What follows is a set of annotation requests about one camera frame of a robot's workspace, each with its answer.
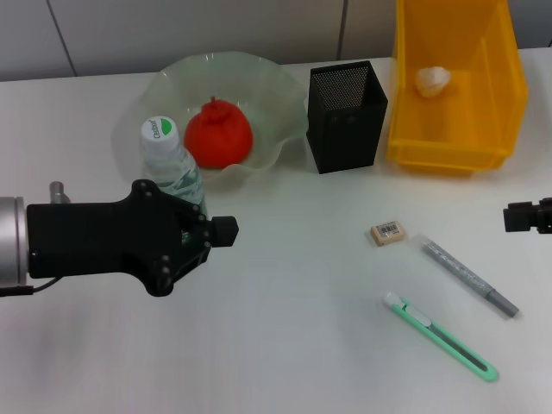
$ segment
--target barcode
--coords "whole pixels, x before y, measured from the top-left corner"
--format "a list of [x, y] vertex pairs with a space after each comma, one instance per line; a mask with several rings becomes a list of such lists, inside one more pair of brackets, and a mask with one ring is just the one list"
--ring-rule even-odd
[[400, 233], [395, 222], [381, 224], [378, 226], [378, 231], [381, 237], [389, 237], [389, 235], [396, 235]]

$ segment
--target garlic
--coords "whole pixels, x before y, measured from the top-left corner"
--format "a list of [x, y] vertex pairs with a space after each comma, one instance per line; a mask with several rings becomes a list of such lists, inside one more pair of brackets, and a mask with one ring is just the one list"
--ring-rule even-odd
[[423, 97], [436, 97], [450, 82], [450, 72], [440, 66], [425, 67], [416, 73], [416, 88]]

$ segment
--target yellow storage bin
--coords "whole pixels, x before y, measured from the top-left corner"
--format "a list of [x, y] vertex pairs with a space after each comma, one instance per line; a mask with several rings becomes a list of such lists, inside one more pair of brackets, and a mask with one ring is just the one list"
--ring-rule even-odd
[[[512, 154], [529, 92], [507, 0], [397, 0], [394, 59], [389, 160], [470, 172]], [[432, 66], [452, 78], [424, 98], [414, 79]]]

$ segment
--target eraser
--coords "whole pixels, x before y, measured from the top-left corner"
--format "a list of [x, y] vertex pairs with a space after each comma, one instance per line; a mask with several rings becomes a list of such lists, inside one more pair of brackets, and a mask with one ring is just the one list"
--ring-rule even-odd
[[399, 222], [383, 223], [373, 226], [370, 234], [378, 246], [385, 246], [389, 243], [399, 242], [405, 238], [405, 230]]

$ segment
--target white table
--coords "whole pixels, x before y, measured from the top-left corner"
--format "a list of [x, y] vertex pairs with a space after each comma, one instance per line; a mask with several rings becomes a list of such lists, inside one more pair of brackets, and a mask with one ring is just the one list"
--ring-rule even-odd
[[[152, 298], [132, 276], [67, 278], [0, 300], [0, 410], [18, 413], [550, 413], [552, 236], [506, 234], [510, 202], [552, 196], [552, 52], [521, 52], [530, 102], [514, 156], [471, 179], [409, 175], [384, 161], [318, 175], [289, 146], [272, 170], [210, 186], [210, 213], [240, 234]], [[388, 84], [390, 60], [373, 60]], [[309, 69], [287, 66], [308, 86]], [[126, 196], [111, 156], [117, 118], [152, 74], [0, 84], [0, 194], [74, 202]], [[509, 298], [491, 305], [408, 243], [365, 231], [398, 219]], [[487, 384], [381, 304], [393, 290], [500, 371]]]

